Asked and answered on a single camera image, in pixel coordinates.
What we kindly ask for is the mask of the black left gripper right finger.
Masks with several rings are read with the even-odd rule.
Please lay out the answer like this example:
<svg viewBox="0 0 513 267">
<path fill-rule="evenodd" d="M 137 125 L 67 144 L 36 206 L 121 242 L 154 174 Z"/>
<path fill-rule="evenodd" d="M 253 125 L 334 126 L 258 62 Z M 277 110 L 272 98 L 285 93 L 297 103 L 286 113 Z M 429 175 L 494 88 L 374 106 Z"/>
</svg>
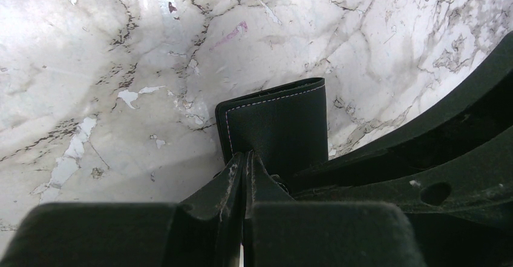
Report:
<svg viewBox="0 0 513 267">
<path fill-rule="evenodd" d="M 244 157 L 246 266 L 425 266 L 406 215 L 384 202 L 299 202 Z"/>
</svg>

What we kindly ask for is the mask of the black leather card holder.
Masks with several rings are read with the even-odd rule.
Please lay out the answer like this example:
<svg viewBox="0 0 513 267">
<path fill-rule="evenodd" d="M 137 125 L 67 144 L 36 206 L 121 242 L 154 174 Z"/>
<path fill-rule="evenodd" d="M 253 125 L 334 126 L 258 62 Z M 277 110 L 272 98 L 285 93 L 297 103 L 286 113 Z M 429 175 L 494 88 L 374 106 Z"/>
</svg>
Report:
<svg viewBox="0 0 513 267">
<path fill-rule="evenodd" d="M 312 77 L 219 103 L 215 118 L 225 162 L 256 152 L 289 192 L 293 176 L 328 160 L 325 79 Z"/>
</svg>

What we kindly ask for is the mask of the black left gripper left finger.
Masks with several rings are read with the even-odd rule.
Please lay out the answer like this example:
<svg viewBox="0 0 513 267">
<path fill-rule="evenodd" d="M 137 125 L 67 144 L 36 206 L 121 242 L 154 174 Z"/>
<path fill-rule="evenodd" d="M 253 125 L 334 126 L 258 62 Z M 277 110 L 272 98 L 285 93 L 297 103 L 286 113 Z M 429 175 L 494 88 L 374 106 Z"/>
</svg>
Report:
<svg viewBox="0 0 513 267">
<path fill-rule="evenodd" d="M 180 203 L 47 203 L 2 266 L 238 266 L 244 156 Z"/>
</svg>

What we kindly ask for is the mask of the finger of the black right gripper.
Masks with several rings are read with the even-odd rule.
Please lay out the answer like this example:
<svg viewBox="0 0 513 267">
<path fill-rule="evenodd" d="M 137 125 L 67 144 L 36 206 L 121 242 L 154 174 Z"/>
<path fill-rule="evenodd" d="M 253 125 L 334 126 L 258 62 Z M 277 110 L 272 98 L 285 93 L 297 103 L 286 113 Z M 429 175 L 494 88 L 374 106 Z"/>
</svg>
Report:
<svg viewBox="0 0 513 267">
<path fill-rule="evenodd" d="M 512 265 L 512 129 L 440 166 L 298 200 L 392 203 L 408 217 L 427 266 Z"/>
<path fill-rule="evenodd" d="M 512 125 L 512 34 L 455 89 L 431 108 L 348 154 L 295 174 L 293 193 L 361 186 L 440 166 Z"/>
</svg>

